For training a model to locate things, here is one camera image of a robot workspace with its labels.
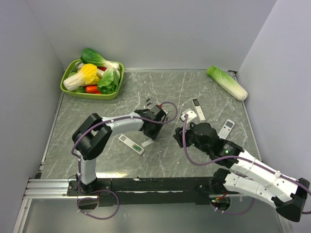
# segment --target gray marble surface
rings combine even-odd
[[[227,119],[233,120],[235,126],[228,140],[244,147],[258,158],[242,103],[218,86],[205,72],[126,72],[119,95],[114,100],[86,100],[64,95],[42,178],[65,179],[77,172],[77,160],[70,153],[73,145],[71,136],[90,114],[98,113],[103,117],[125,115],[135,109],[142,109],[149,97],[154,104],[172,101],[178,105],[179,112],[193,108],[191,100],[197,98],[207,122],[213,128],[219,131]],[[173,116],[173,107],[164,105],[164,109]],[[182,122],[177,119],[164,125],[158,139],[145,148],[145,157],[123,144],[118,135],[111,137],[97,159],[97,176],[212,176],[220,168],[219,165],[192,165],[174,140],[174,130],[181,125]],[[141,132],[128,132],[125,135],[138,144],[148,140]],[[189,147],[188,151],[194,161],[210,160],[195,147]]]

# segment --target green basket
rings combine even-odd
[[[123,76],[124,76],[124,66],[120,62],[118,62],[120,64],[120,75],[121,75],[120,83],[119,83],[118,89],[114,93],[112,94],[89,94],[89,93],[78,93],[78,92],[68,91],[64,86],[64,80],[68,78],[68,75],[72,72],[73,68],[80,62],[82,62],[80,59],[74,60],[73,62],[71,62],[71,64],[66,69],[66,72],[64,73],[62,81],[60,83],[60,89],[62,89],[62,91],[74,97],[92,99],[92,100],[112,100],[115,97],[117,97],[120,91],[121,84],[123,81]]]

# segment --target white panel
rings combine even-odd
[[[247,55],[239,82],[263,161],[311,181],[311,1],[279,0]],[[305,211],[311,210],[310,197]],[[291,223],[309,232],[310,215]]]
[[[0,218],[12,232],[27,180],[40,167],[64,72],[23,0],[0,7]]]
[[[238,70],[276,0],[27,0],[62,64],[85,47],[126,68]]]

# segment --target remote control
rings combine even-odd
[[[204,114],[202,112],[202,109],[201,109],[201,106],[199,104],[198,99],[193,99],[192,103],[193,103],[193,106],[195,108],[195,112],[196,112],[196,114],[198,116],[199,123],[205,122],[205,116],[204,116]]]
[[[234,126],[234,122],[232,120],[227,120],[222,127],[222,129],[219,131],[218,136],[222,139],[226,139],[231,132],[232,128]]]
[[[129,139],[127,136],[122,134],[119,137],[119,140],[123,142],[125,145],[136,151],[138,154],[142,155],[144,153],[144,148],[139,146],[137,143],[133,142],[131,139]]]

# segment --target white robotic arm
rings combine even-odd
[[[296,180],[285,176],[266,164],[260,162],[242,147],[220,139],[210,124],[195,124],[193,111],[183,113],[183,128],[177,128],[174,138],[179,146],[184,147],[187,158],[197,166],[217,163],[220,168],[214,174],[214,180],[223,185],[227,191],[239,192],[259,199],[272,207],[285,218],[298,222],[307,198],[310,182],[304,178]],[[195,146],[214,161],[198,164],[192,161],[186,147]]]

